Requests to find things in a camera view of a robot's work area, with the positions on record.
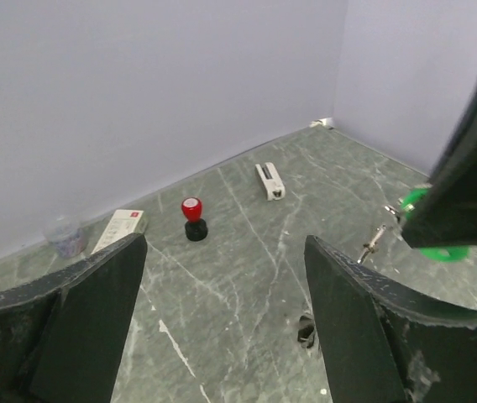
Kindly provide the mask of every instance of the box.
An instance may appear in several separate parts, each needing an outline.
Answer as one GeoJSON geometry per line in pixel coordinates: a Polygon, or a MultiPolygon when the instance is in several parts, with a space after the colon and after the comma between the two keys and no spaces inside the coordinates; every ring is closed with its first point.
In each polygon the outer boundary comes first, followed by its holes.
{"type": "Polygon", "coordinates": [[[116,210],[93,249],[92,254],[126,237],[130,233],[144,233],[146,227],[147,214],[143,210],[116,210]]]}

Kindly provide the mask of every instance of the red stamp handle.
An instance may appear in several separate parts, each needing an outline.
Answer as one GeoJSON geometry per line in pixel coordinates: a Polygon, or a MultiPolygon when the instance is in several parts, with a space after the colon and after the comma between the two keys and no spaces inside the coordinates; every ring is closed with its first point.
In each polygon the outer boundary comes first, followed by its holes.
{"type": "Polygon", "coordinates": [[[181,204],[182,213],[189,222],[198,222],[202,218],[202,201],[197,197],[188,197],[181,204]]]}

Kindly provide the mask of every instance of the clear plastic cup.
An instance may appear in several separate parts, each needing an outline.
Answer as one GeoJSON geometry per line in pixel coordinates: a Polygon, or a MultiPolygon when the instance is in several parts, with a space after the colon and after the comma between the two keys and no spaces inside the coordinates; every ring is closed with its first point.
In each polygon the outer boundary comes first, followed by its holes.
{"type": "Polygon", "coordinates": [[[43,234],[62,259],[74,258],[87,246],[87,237],[80,221],[74,217],[61,216],[50,220],[43,234]]]}

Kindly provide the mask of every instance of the white wall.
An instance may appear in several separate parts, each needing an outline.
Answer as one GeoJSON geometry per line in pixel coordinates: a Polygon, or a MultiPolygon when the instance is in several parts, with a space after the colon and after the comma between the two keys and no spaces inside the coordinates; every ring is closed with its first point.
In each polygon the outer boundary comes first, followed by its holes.
{"type": "Polygon", "coordinates": [[[346,5],[0,2],[0,257],[327,116],[346,5]]]}
{"type": "Polygon", "coordinates": [[[477,0],[349,0],[335,125],[428,173],[477,81],[477,0]]]}

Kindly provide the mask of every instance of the green ring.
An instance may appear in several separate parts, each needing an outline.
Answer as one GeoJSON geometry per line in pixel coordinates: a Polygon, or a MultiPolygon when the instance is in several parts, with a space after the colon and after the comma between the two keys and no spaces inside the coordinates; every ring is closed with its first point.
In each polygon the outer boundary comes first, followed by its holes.
{"type": "MultiPolygon", "coordinates": [[[[412,210],[406,211],[409,205],[418,202],[427,193],[428,189],[413,189],[401,202],[401,210],[405,213],[405,217],[411,216],[412,210]]],[[[421,248],[420,252],[429,259],[439,262],[458,262],[466,259],[469,255],[468,246],[447,246],[445,248],[421,248]]]]}

